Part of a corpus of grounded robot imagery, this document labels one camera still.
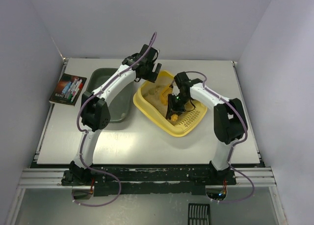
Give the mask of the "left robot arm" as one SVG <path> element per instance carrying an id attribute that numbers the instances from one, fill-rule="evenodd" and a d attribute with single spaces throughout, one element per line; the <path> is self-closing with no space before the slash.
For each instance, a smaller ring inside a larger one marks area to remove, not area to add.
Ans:
<path id="1" fill-rule="evenodd" d="M 64 172 L 62 185 L 73 182 L 85 184 L 92 179 L 92 165 L 95 147 L 101 131 L 109 124 L 109 106 L 115 97 L 129 84 L 144 79 L 154 83 L 161 69 L 156 63 L 159 51 L 150 45 L 143 45 L 139 53 L 128 56 L 117 71 L 92 92 L 81 96 L 81 108 L 77 117 L 77 127 L 82 133 L 76 156 L 69 169 Z"/>

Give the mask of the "orange litter scoop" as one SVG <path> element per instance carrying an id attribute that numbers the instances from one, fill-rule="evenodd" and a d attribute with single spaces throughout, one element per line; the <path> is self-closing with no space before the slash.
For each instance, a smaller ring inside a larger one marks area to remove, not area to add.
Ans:
<path id="1" fill-rule="evenodd" d="M 168 102 L 168 95 L 172 94 L 173 91 L 173 85 L 169 84 L 168 86 L 164 87 L 161 94 L 160 94 L 160 101 L 163 105 L 167 106 L 167 102 Z M 179 116 L 174 114 L 171 119 L 168 119 L 172 122 L 176 122 L 178 120 Z"/>

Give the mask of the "yellow litter box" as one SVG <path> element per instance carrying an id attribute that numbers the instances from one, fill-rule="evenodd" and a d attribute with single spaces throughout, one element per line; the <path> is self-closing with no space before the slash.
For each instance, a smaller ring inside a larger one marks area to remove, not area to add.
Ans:
<path id="1" fill-rule="evenodd" d="M 174 75 L 168 71 L 162 70 L 156 80 L 156 84 L 167 84 L 173 81 Z M 154 124 L 162 130 L 174 137 L 183 137 L 191 132 L 203 119 L 207 112 L 207 107 L 197 100 L 189 102 L 185 107 L 187 112 L 179 115 L 176 122 L 172 122 L 163 118 L 157 110 L 148 103 L 141 94 L 141 89 L 148 86 L 148 81 L 145 81 L 133 96 L 134 105 Z"/>

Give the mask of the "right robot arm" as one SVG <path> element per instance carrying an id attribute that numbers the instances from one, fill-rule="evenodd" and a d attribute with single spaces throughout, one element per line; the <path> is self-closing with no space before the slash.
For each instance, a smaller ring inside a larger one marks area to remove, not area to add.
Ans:
<path id="1" fill-rule="evenodd" d="M 199 101 L 213 112 L 213 131 L 218 146 L 209 162 L 209 175 L 222 181 L 231 170 L 231 157 L 235 147 L 246 141 L 248 126 L 242 102 L 226 98 L 206 85 L 207 78 L 190 79 L 188 72 L 174 76 L 173 81 L 160 94 L 161 103 L 167 105 L 165 118 L 174 119 L 186 112 L 187 103 Z"/>

